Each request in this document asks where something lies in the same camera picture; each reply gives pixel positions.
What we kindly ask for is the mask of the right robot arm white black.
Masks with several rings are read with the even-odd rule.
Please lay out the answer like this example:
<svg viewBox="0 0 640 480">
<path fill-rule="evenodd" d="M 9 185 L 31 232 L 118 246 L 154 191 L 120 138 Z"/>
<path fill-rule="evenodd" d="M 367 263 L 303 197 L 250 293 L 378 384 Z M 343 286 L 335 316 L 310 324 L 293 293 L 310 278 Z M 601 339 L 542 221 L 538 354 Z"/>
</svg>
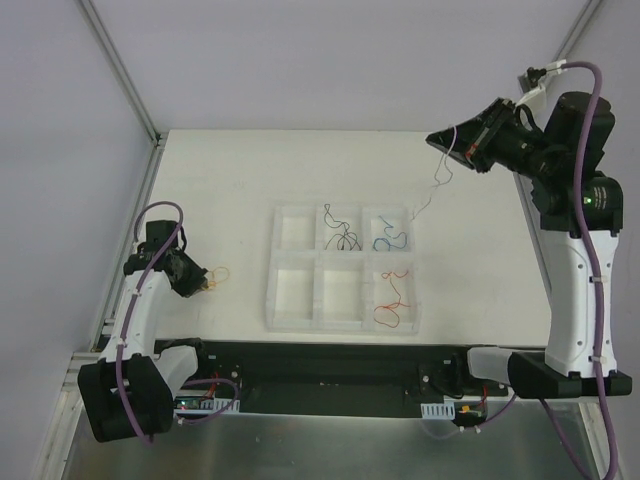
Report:
<svg viewBox="0 0 640 480">
<path fill-rule="evenodd" d="M 531 180 L 551 288 L 545 349 L 472 347 L 450 369 L 457 392 L 473 394 L 490 380 L 524 399 L 631 393 L 633 380 L 618 369 L 612 348 L 608 278 L 623 192 L 597 168 L 614 125 L 607 100 L 570 91 L 544 128 L 526 104 L 498 98 L 474 118 L 427 136 L 429 146 L 473 171 L 501 165 Z"/>
</svg>

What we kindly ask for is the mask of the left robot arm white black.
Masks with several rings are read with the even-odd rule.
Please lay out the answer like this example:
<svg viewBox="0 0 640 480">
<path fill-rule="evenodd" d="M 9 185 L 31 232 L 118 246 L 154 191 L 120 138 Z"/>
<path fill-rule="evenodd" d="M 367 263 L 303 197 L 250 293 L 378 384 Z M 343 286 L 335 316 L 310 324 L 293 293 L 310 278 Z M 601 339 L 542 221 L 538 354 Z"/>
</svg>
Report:
<svg viewBox="0 0 640 480">
<path fill-rule="evenodd" d="M 202 388 L 211 377 L 201 339 L 155 347 L 166 300 L 204 291 L 207 271 L 186 254 L 178 222 L 151 221 L 145 229 L 144 241 L 123 267 L 125 291 L 111 338 L 98 360 L 78 374 L 89 424 L 101 443 L 136 436 L 151 440 L 167 432 L 180 388 Z"/>
</svg>

